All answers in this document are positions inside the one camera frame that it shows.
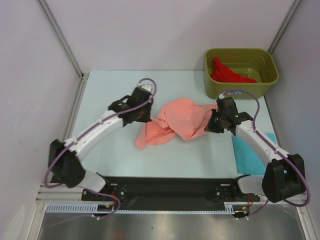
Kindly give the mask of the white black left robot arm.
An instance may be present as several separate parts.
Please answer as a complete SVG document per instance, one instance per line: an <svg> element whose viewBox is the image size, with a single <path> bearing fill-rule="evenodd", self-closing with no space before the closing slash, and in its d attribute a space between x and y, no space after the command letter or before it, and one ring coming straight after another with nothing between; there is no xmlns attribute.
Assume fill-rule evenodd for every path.
<svg viewBox="0 0 320 240"><path fill-rule="evenodd" d="M81 187L93 191L100 200L110 196L111 188L100 174L86 170L82 161L109 134L133 122L151 120L155 88L138 84L131 95L114 101L93 125L63 142L50 144L48 171L67 188Z"/></svg>

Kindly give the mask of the pink t shirt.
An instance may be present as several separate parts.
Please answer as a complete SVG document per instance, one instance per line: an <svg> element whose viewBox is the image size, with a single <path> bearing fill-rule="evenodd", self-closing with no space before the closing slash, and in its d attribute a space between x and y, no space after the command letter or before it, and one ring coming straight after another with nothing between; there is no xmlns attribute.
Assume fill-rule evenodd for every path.
<svg viewBox="0 0 320 240"><path fill-rule="evenodd" d="M157 118L147 122L140 131L135 146L143 150L147 145L157 146L179 136L183 141L199 138L206 134L212 110L216 104L198 105L189 98L178 98L164 105Z"/></svg>

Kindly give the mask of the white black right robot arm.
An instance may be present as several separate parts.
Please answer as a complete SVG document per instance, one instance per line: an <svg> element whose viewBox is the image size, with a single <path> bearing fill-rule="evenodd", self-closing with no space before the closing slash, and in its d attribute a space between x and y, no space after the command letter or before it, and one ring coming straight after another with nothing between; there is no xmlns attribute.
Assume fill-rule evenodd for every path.
<svg viewBox="0 0 320 240"><path fill-rule="evenodd" d="M256 126L256 116L239 112L232 97L221 94L216 100L205 131L222 134L231 132L244 141L265 166L263 176L245 175L230 188L231 196L242 201L248 194L265 196L272 203L288 202L302 193L310 197L305 178L304 160L299 154L290 154L279 147Z"/></svg>

